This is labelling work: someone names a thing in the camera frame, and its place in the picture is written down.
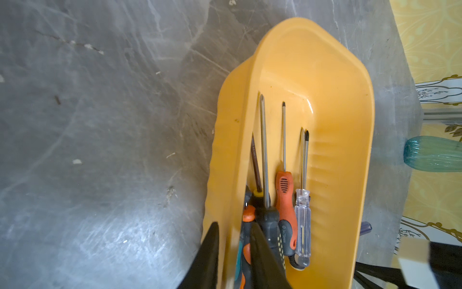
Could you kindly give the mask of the black handle yellow-cap screwdriver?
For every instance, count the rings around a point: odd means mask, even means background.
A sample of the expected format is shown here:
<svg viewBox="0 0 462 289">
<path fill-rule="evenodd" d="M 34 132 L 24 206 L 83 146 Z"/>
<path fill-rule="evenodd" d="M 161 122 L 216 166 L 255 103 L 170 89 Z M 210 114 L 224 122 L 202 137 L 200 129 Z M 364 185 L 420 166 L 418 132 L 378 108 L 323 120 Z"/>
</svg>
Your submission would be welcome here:
<svg viewBox="0 0 462 289">
<path fill-rule="evenodd" d="M 279 212 L 271 205 L 269 193 L 269 172 L 267 154 L 267 133 L 265 120 L 265 99 L 263 95 L 259 97 L 259 107 L 261 116 L 261 143 L 262 143 L 262 172 L 263 172 L 263 207 L 257 210 L 257 223 L 262 229 L 270 251 L 276 260 L 279 270 L 285 276 L 285 261 L 281 244 L 281 234 L 279 229 Z"/>
</svg>

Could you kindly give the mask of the yellow plastic storage box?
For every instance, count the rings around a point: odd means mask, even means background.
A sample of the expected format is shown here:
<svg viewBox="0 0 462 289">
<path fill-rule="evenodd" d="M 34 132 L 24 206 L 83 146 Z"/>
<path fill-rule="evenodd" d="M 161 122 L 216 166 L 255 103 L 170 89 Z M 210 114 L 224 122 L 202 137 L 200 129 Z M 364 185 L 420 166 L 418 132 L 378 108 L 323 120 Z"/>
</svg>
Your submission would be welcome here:
<svg viewBox="0 0 462 289">
<path fill-rule="evenodd" d="M 261 147 L 259 99 L 265 98 L 269 193 L 282 161 L 300 184 L 302 130 L 308 130 L 311 258 L 287 268 L 295 289 L 351 287 L 374 134 L 368 71 L 311 20 L 273 27 L 255 53 L 225 79 L 217 104 L 203 226 L 219 225 L 218 288 L 235 279 L 246 187 L 254 187 L 250 148 Z"/>
</svg>

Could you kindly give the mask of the black yellow small screwdriver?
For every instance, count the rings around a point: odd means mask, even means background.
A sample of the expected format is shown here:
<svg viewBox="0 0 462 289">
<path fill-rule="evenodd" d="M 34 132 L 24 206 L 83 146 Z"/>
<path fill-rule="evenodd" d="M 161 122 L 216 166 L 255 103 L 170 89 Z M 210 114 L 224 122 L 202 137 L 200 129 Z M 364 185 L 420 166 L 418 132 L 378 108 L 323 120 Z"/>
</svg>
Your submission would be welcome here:
<svg viewBox="0 0 462 289">
<path fill-rule="evenodd" d="M 256 190 L 252 193 L 251 196 L 251 204 L 252 206 L 259 208 L 263 207 L 263 188 L 262 188 L 262 181 L 259 171 L 259 165 L 257 161 L 257 153 L 256 153 L 256 146 L 255 146 L 255 139 L 254 136 L 251 138 L 251 159 L 253 164 L 253 171 L 255 176 L 255 183 L 256 183 Z"/>
</svg>

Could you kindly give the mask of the small orange black screwdriver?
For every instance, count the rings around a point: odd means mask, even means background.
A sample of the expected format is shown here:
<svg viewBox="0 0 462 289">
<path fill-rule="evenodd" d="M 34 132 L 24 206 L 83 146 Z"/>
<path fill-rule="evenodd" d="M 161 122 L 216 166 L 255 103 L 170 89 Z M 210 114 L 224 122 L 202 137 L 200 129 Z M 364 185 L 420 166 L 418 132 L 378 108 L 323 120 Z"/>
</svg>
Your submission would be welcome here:
<svg viewBox="0 0 462 289">
<path fill-rule="evenodd" d="M 276 174 L 276 208 L 279 212 L 279 228 L 284 256 L 293 256 L 297 244 L 297 218 L 293 206 L 294 179 L 287 171 L 286 161 L 286 103 L 282 103 L 283 170 Z"/>
</svg>

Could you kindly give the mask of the red clear purple screwdriver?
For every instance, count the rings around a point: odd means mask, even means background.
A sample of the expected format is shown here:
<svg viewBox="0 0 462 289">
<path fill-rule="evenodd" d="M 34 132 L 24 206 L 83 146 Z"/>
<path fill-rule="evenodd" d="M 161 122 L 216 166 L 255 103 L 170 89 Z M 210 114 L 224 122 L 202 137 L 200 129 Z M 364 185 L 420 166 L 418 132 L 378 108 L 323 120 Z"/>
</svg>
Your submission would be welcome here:
<svg viewBox="0 0 462 289">
<path fill-rule="evenodd" d="M 371 231 L 372 231 L 372 225 L 369 222 L 364 221 L 361 223 L 360 236 L 369 234 Z"/>
</svg>

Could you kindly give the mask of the large orange black screwdriver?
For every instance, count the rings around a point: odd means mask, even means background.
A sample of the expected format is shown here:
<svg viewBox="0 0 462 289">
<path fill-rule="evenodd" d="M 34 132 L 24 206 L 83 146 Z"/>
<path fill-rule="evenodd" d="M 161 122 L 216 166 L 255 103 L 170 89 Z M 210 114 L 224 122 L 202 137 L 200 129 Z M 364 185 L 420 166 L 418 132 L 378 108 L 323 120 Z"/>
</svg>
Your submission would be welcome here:
<svg viewBox="0 0 462 289">
<path fill-rule="evenodd" d="M 241 289 L 252 289 L 252 268 L 251 268 L 251 249 L 250 249 L 250 234 L 251 226 L 255 221 L 255 207 L 250 204 L 252 192 L 248 187 L 245 188 L 243 218 L 241 223 L 240 238 L 243 241 L 242 252 L 242 270 L 243 281 Z"/>
</svg>

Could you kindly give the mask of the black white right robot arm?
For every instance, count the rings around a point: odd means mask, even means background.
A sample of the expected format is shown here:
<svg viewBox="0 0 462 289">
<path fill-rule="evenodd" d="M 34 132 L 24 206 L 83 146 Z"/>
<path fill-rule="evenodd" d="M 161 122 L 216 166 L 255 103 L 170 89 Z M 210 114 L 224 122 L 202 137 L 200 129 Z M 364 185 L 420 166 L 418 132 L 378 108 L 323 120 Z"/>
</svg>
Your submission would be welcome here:
<svg viewBox="0 0 462 289">
<path fill-rule="evenodd" d="M 398 268 L 356 263 L 354 280 L 365 289 L 380 286 L 366 276 L 396 285 L 399 289 L 460 289 L 462 247 L 403 238 L 398 250 Z"/>
</svg>

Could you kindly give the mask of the clear handle screwdriver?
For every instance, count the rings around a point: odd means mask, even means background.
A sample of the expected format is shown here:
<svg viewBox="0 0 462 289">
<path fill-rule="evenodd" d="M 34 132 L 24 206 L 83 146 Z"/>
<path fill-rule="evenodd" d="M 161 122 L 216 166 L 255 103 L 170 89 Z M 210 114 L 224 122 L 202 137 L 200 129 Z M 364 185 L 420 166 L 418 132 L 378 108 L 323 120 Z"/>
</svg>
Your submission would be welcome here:
<svg viewBox="0 0 462 289">
<path fill-rule="evenodd" d="M 304 270 L 310 265 L 311 258 L 311 208 L 310 191 L 307 189 L 309 131 L 302 135 L 302 172 L 301 188 L 296 190 L 295 216 L 297 218 L 297 244 L 295 254 L 289 258 L 296 270 Z"/>
</svg>

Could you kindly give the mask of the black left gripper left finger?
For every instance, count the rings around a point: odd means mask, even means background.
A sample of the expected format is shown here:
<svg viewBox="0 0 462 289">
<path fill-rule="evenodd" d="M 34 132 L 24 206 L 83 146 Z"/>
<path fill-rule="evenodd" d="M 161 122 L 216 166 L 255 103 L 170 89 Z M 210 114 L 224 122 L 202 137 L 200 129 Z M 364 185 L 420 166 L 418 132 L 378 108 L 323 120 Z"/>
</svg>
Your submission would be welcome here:
<svg viewBox="0 0 462 289">
<path fill-rule="evenodd" d="M 216 289 L 219 241 L 219 225 L 213 222 L 178 289 Z"/>
</svg>

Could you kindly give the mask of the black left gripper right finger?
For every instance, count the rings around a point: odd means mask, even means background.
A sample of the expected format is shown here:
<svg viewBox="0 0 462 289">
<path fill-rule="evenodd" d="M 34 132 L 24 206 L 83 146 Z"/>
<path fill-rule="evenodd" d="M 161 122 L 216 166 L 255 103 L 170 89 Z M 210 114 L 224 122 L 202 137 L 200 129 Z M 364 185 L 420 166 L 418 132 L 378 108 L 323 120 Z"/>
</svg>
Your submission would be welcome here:
<svg viewBox="0 0 462 289">
<path fill-rule="evenodd" d="M 257 223 L 251 226 L 250 250 L 254 289 L 291 289 Z"/>
</svg>

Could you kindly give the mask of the green black screwdriver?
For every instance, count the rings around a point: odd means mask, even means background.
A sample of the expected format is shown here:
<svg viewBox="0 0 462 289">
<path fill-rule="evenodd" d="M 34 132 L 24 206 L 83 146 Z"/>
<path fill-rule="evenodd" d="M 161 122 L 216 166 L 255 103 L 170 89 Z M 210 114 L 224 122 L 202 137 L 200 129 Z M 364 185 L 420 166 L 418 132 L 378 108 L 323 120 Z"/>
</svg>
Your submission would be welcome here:
<svg viewBox="0 0 462 289">
<path fill-rule="evenodd" d="M 242 287 L 242 281 L 243 281 L 243 270 L 242 270 L 242 259 L 241 259 L 242 252 L 243 252 L 243 241 L 242 239 L 240 239 L 239 246 L 238 246 L 235 280 L 234 280 L 234 286 L 233 286 L 234 289 L 240 289 Z"/>
</svg>

